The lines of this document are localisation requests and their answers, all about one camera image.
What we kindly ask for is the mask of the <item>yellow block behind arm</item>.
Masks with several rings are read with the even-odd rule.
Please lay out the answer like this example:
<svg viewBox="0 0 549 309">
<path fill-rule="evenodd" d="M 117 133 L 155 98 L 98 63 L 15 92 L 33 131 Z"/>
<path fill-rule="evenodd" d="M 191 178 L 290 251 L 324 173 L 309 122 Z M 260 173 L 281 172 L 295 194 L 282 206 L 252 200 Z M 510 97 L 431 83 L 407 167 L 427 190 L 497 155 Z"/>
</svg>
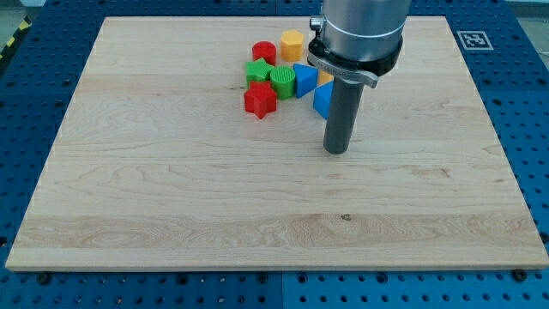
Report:
<svg viewBox="0 0 549 309">
<path fill-rule="evenodd" d="M 323 84 L 326 84 L 328 82 L 332 82 L 334 80 L 334 77 L 330 75 L 329 73 L 319 70 L 318 71 L 318 78 L 317 78 L 317 85 L 322 86 Z"/>
</svg>

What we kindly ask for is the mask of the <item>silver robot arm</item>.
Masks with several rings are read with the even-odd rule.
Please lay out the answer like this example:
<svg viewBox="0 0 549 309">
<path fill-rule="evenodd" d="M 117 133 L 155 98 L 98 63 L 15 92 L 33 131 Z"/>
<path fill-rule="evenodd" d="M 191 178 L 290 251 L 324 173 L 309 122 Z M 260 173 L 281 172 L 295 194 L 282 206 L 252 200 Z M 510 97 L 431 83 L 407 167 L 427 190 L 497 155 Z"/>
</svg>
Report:
<svg viewBox="0 0 549 309">
<path fill-rule="evenodd" d="M 324 0 L 310 18 L 307 61 L 346 82 L 374 88 L 396 65 L 410 0 Z"/>
</svg>

